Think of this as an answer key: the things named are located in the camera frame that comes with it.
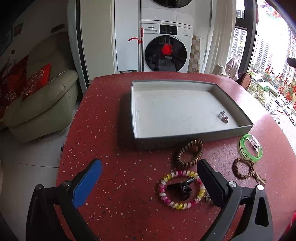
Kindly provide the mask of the black hair claw clip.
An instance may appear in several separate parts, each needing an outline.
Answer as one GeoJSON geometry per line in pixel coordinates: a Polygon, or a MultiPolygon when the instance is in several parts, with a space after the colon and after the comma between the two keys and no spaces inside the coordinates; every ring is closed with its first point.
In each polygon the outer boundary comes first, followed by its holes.
{"type": "Polygon", "coordinates": [[[173,197],[176,197],[178,201],[186,201],[192,194],[190,185],[194,181],[195,179],[191,177],[179,183],[169,184],[166,189],[173,197]]]}

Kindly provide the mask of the red embroidered cushion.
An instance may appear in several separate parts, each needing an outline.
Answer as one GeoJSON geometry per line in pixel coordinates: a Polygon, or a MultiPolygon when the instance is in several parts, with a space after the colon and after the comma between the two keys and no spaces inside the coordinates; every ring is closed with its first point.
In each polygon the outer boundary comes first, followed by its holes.
{"type": "Polygon", "coordinates": [[[52,63],[43,66],[27,80],[22,93],[22,101],[24,101],[33,93],[48,84],[50,79],[51,67],[52,63]]]}

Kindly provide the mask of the brown round chair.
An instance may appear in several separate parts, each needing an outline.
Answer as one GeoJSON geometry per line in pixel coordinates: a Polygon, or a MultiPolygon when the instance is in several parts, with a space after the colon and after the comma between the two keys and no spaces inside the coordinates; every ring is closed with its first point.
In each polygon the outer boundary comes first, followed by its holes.
{"type": "Polygon", "coordinates": [[[249,73],[244,73],[237,81],[237,84],[239,84],[241,87],[243,87],[245,90],[248,89],[250,83],[251,83],[251,75],[249,73]]]}

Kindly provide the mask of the upper white dryer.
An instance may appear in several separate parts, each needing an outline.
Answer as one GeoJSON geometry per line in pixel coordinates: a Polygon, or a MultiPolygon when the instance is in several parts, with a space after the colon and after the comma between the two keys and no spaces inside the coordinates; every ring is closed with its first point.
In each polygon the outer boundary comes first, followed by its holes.
{"type": "Polygon", "coordinates": [[[195,1],[141,1],[140,19],[194,25],[195,1]]]}

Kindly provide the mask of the grey jewelry tray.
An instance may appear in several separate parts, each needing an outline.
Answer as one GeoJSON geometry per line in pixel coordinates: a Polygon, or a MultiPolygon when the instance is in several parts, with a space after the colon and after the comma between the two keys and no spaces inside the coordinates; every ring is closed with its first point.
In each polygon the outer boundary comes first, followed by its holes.
{"type": "Polygon", "coordinates": [[[217,84],[189,80],[133,81],[132,130],[137,147],[153,150],[190,140],[219,141],[243,136],[253,122],[217,84]],[[228,123],[219,113],[225,111],[228,123]]]}

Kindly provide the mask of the pink heart crystal pendant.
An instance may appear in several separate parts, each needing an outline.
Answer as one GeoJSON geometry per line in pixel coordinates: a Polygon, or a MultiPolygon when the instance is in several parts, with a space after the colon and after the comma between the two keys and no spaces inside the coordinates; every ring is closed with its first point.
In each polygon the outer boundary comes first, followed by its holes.
{"type": "Polygon", "coordinates": [[[225,111],[221,111],[221,112],[219,113],[219,118],[220,118],[220,119],[222,120],[222,122],[224,122],[224,123],[228,123],[228,122],[229,122],[229,118],[227,117],[225,111]]]}

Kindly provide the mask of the beige leather sofa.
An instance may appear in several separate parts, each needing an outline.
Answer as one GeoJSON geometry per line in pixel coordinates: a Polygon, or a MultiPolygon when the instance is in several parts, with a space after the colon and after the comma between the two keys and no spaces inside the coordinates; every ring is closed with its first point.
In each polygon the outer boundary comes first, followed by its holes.
{"type": "Polygon", "coordinates": [[[8,128],[23,143],[69,126],[78,96],[78,74],[67,32],[44,39],[28,56],[26,80],[43,66],[52,63],[52,67],[47,85],[24,101],[21,94],[4,113],[1,128],[8,128]]]}

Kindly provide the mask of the silver star hair clip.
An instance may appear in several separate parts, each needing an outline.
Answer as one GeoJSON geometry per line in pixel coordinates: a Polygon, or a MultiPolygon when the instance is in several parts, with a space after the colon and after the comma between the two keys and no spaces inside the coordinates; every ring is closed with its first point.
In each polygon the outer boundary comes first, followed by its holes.
{"type": "Polygon", "coordinates": [[[204,198],[205,198],[205,201],[206,201],[206,202],[211,202],[211,201],[212,201],[212,198],[211,198],[211,196],[209,195],[208,192],[205,193],[204,198]]]}

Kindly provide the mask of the red handled mop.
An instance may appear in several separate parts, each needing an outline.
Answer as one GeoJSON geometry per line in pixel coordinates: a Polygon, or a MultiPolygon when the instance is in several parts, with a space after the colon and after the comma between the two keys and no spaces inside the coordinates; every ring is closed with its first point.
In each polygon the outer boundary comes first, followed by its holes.
{"type": "Polygon", "coordinates": [[[139,72],[143,72],[144,71],[144,64],[143,64],[143,47],[144,47],[144,28],[140,27],[140,31],[139,31],[139,37],[132,37],[129,38],[128,41],[132,41],[132,40],[137,40],[138,43],[138,56],[139,56],[139,60],[138,60],[138,71],[139,72]]]}

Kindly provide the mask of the white tall cabinet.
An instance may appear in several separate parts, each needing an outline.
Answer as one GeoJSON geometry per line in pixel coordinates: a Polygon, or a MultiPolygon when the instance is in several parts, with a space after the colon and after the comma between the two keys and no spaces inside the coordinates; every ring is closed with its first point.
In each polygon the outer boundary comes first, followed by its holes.
{"type": "Polygon", "coordinates": [[[83,53],[89,80],[139,70],[140,1],[81,1],[83,53]]]}

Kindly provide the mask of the lower white washing machine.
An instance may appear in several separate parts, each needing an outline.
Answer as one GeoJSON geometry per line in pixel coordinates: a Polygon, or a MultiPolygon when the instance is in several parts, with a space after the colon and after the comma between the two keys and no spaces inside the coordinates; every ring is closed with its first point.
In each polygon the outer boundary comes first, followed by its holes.
{"type": "Polygon", "coordinates": [[[142,71],[186,73],[189,67],[191,25],[141,20],[142,71]]]}

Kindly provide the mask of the green translucent bangle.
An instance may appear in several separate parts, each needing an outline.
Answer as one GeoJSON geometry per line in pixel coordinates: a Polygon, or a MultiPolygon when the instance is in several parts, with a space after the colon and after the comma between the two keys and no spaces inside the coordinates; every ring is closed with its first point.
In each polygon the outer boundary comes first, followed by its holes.
{"type": "Polygon", "coordinates": [[[246,134],[239,141],[239,149],[245,159],[256,163],[263,156],[263,148],[254,135],[246,134]]]}

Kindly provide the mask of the red blanket on sofa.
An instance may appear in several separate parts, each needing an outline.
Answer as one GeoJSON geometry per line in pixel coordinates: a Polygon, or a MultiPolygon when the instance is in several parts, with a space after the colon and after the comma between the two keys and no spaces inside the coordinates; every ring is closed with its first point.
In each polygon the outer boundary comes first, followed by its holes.
{"type": "Polygon", "coordinates": [[[1,121],[8,106],[23,92],[26,84],[28,55],[16,63],[6,78],[1,79],[1,121]]]}

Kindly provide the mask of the checkered cloth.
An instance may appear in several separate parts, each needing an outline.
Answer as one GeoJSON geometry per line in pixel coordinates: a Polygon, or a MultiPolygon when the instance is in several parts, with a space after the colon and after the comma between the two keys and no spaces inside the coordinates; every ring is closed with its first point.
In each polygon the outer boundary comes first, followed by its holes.
{"type": "Polygon", "coordinates": [[[200,72],[200,38],[193,35],[188,72],[200,72]]]}

